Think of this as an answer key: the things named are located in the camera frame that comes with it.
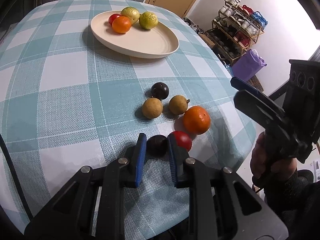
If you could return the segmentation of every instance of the purple bag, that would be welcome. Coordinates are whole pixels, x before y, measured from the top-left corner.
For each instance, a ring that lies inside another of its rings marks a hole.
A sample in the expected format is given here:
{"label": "purple bag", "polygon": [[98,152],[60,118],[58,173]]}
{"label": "purple bag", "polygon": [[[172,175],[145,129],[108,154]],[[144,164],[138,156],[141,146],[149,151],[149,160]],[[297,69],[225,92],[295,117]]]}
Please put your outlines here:
{"label": "purple bag", "polygon": [[232,67],[233,75],[247,82],[267,64],[259,57],[256,50],[249,49]]}

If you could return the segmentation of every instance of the ceramic plate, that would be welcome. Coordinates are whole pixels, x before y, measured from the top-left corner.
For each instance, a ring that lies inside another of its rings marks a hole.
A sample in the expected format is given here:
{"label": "ceramic plate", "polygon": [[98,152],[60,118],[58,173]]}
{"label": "ceramic plate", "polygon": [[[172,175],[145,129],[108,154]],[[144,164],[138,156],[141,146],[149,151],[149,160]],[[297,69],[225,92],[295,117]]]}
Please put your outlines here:
{"label": "ceramic plate", "polygon": [[92,19],[90,26],[93,35],[103,45],[122,54],[140,58],[166,57],[179,48],[177,36],[161,22],[151,30],[142,29],[137,22],[127,33],[116,33],[108,20],[112,14],[120,12],[103,12]]}

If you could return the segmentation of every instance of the mandarin orange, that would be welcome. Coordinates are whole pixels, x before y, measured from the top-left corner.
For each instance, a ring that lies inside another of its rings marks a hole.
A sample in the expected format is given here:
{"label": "mandarin orange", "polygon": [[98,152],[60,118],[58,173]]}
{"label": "mandarin orange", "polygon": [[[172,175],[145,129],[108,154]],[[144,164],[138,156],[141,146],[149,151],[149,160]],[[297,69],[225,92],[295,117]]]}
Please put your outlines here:
{"label": "mandarin orange", "polygon": [[126,33],[131,28],[131,21],[128,17],[120,16],[114,19],[112,28],[116,33]]}
{"label": "mandarin orange", "polygon": [[208,112],[201,106],[189,108],[183,116],[183,125],[190,133],[203,134],[209,129],[210,123]]}

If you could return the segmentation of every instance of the table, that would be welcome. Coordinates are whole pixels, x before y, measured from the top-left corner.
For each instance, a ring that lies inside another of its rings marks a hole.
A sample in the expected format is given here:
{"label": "table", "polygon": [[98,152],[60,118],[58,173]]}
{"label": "table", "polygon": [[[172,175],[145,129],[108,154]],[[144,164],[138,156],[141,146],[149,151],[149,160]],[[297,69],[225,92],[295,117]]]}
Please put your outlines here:
{"label": "table", "polygon": [[[178,51],[140,59],[99,43],[90,20],[126,6],[156,13],[177,35]],[[204,41],[166,9],[128,0],[60,0],[32,10],[0,47],[0,133],[33,215],[83,165],[105,166],[140,132],[149,138],[181,129],[181,119],[167,107],[178,94],[212,119],[190,155],[212,167],[237,169],[256,133],[234,108],[230,78]],[[139,109],[156,82],[166,83],[170,94],[163,114],[146,121]],[[166,160],[148,160],[143,172],[141,186],[125,190],[127,240],[148,239],[188,216],[188,191],[173,187]],[[0,187],[0,204],[23,232],[28,218],[4,158]]]}

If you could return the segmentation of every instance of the metal screw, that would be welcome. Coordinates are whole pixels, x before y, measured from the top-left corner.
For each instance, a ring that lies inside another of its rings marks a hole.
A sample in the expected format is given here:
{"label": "metal screw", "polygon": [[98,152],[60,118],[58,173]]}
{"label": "metal screw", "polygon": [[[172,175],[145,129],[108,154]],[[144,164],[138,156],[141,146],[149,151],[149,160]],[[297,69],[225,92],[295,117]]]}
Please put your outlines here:
{"label": "metal screw", "polygon": [[232,173],[232,169],[230,167],[227,167],[227,166],[223,167],[223,171],[225,173],[228,173],[228,174]]}
{"label": "metal screw", "polygon": [[90,167],[89,166],[83,166],[82,168],[81,168],[81,172],[82,173],[88,173],[89,171],[90,171]]}
{"label": "metal screw", "polygon": [[186,163],[188,164],[195,164],[196,160],[194,158],[186,158]]}
{"label": "metal screw", "polygon": [[128,159],[125,158],[125,157],[122,157],[122,158],[120,158],[120,159],[118,160],[118,162],[119,162],[120,164],[126,164],[126,163],[128,162]]}

